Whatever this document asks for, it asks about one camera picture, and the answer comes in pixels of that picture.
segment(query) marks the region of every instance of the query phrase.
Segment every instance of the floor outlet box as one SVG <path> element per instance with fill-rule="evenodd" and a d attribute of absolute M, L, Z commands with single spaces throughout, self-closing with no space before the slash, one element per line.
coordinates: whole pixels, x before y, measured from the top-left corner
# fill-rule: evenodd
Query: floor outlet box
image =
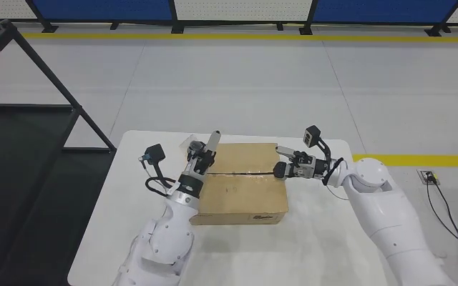
<path fill-rule="evenodd" d="M 428 172 L 431 172 L 432 175 L 436 178 L 438 186 L 441 184 L 441 182 L 439 182 L 439 178 L 438 178 L 438 176 L 437 176 L 437 174 L 436 174 L 436 172 L 434 170 L 418 169 L 416 172 L 420 176 L 420 180 L 422 181 L 423 184 L 428 184 L 430 186 L 434 185 L 433 182 L 428 182 L 427 181 L 427 177 L 428 177 L 427 173 Z"/>

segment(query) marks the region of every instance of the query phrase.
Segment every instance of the blue wall panel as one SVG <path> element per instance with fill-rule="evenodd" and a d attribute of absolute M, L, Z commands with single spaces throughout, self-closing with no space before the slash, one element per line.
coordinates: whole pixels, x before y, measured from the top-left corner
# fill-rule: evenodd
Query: blue wall panel
<path fill-rule="evenodd" d="M 440 22 L 456 0 L 318 0 L 314 21 Z"/>
<path fill-rule="evenodd" d="M 171 20 L 168 0 L 35 0 L 45 19 Z"/>

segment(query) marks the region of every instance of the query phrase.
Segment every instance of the white floor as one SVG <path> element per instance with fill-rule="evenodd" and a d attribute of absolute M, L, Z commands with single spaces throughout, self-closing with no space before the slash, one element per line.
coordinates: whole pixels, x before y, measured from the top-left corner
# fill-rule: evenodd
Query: white floor
<path fill-rule="evenodd" d="M 170 32 L 139 29 L 126 26 L 117 32 Z M 288 27 L 285 33 L 297 34 L 296 29 Z M 222 27 L 186 29 L 186 33 L 252 30 Z M 75 31 L 80 30 L 66 25 L 58 30 Z M 84 31 L 103 33 L 108 28 Z M 339 27 L 314 32 L 424 36 L 421 29 L 412 28 Z M 276 32 L 269 27 L 255 33 Z M 307 126 L 316 124 L 325 138 L 345 139 L 353 153 L 458 153 L 458 43 L 29 42 L 116 145 L 131 129 L 202 133 L 219 129 L 226 134 L 301 137 Z M 0 103 L 65 103 L 15 44 L 0 52 L 0 90 Z M 79 122 L 67 145 L 103 143 Z M 448 273 L 458 282 L 457 240 L 432 214 L 415 169 L 397 167 L 391 172 L 417 208 L 434 254 L 444 258 Z M 436 171 L 458 220 L 457 170 Z M 439 200 L 437 205 L 443 207 Z"/>

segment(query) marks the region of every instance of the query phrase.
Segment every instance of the yellow floor line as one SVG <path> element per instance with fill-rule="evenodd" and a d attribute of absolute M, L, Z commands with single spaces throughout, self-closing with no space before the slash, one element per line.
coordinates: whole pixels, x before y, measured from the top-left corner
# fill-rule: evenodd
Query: yellow floor line
<path fill-rule="evenodd" d="M 375 158 L 386 166 L 428 166 L 428 167 L 458 167 L 458 155 L 382 155 L 354 154 L 353 160 Z"/>
<path fill-rule="evenodd" d="M 78 34 L 22 33 L 28 39 L 146 39 L 146 40 L 275 40 L 275 41 L 391 41 L 456 43 L 458 37 L 434 36 L 331 36 L 280 34 Z"/>

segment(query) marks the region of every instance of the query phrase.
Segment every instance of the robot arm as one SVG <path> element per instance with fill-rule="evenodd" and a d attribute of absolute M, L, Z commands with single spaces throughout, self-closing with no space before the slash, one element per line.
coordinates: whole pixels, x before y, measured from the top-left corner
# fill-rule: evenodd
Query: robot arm
<path fill-rule="evenodd" d="M 189 219 L 198 213 L 200 190 L 208 168 L 215 161 L 215 150 L 220 137 L 220 132 L 215 131 L 207 144 L 191 142 L 185 170 L 178 181 L 164 193 L 164 215 L 159 220 L 149 221 L 134 239 L 113 285 L 178 285 L 193 246 L 194 234 Z M 162 148 L 158 157 L 165 158 Z"/>
<path fill-rule="evenodd" d="M 358 162 L 331 159 L 331 151 L 319 136 L 318 128 L 309 127 L 304 143 L 308 147 L 325 145 L 319 147 L 326 160 L 278 147 L 277 153 L 291 163 L 277 163 L 274 175 L 278 179 L 322 179 L 324 184 L 343 186 L 361 227 L 383 253 L 400 285 L 455 285 L 429 250 L 414 207 L 386 166 L 372 158 Z"/>

